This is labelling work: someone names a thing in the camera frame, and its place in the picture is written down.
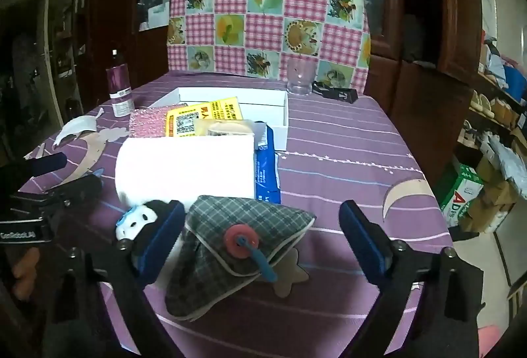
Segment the white paper roll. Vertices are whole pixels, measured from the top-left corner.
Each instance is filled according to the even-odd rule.
[[[115,164],[115,189],[130,207],[198,196],[255,197],[254,136],[128,138]]]

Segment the purple bottle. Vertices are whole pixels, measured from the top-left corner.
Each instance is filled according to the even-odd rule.
[[[130,76],[128,75],[128,65],[124,62],[123,57],[117,54],[117,50],[114,49],[112,55],[113,67],[106,70],[110,99],[114,116],[124,117],[128,116],[135,108],[132,99]]]

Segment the tile floor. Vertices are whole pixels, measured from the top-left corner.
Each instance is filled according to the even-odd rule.
[[[454,242],[459,257],[483,270],[483,302],[478,327],[497,325],[501,331],[509,326],[509,285],[493,234],[481,233],[477,238]]]

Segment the clear plastic cup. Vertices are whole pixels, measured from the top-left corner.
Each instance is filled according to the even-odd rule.
[[[290,59],[287,62],[287,91],[293,95],[309,95],[313,91],[317,63],[311,60]]]

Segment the striped tablecloth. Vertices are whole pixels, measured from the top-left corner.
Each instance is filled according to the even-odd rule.
[[[214,74],[170,72],[134,91],[136,107],[146,107],[180,86],[230,86],[284,89],[283,82]],[[127,126],[107,103],[97,127]],[[50,153],[55,136],[46,141]],[[65,218],[54,256],[73,246],[86,251],[109,244],[115,222],[128,208],[114,187],[115,159],[124,139],[110,142],[94,166],[104,168],[104,191],[95,210]],[[23,190],[39,192],[58,184],[76,168],[86,143],[75,140],[60,148],[68,166],[28,182]],[[388,236],[414,249],[439,252],[452,244],[433,197],[408,196],[397,201],[383,220],[387,190],[408,179],[423,179],[416,161],[379,105],[361,96],[353,105],[320,96],[289,96],[287,151],[279,158],[283,205],[305,209],[317,221],[299,242],[299,262],[310,280],[295,284],[289,297],[276,297],[269,285],[253,283],[215,305],[196,322],[176,322],[164,305],[164,291],[146,294],[164,327],[185,356],[338,357],[371,309],[378,289],[363,276],[338,225],[339,205],[355,199],[364,214]],[[135,351],[112,291],[102,286],[107,308],[124,347]],[[412,322],[420,290],[412,291],[390,350],[401,346]]]

